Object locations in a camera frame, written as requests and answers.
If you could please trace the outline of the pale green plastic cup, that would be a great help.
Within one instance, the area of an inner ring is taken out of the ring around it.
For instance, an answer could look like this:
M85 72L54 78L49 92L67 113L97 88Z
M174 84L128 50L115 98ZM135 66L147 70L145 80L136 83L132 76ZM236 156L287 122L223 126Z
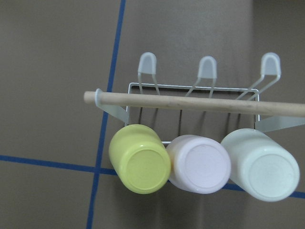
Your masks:
M229 133L221 145L231 160L230 179L256 199L275 202L298 186L295 158L264 133L250 128Z

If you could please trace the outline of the yellow plastic cup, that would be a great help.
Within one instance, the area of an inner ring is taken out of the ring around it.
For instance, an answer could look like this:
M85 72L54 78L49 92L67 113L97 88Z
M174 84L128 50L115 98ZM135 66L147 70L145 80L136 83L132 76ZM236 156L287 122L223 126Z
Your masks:
M171 161L163 143L145 125L120 129L110 141L109 158L122 183L137 194L161 189L171 172Z

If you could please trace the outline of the pink plastic cup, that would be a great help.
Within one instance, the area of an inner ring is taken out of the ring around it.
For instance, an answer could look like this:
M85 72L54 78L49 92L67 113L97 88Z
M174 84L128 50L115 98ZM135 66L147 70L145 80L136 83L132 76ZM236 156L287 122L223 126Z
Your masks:
M182 135L166 148L171 160L169 181L185 191L210 194L228 181L231 161L225 148L213 139Z

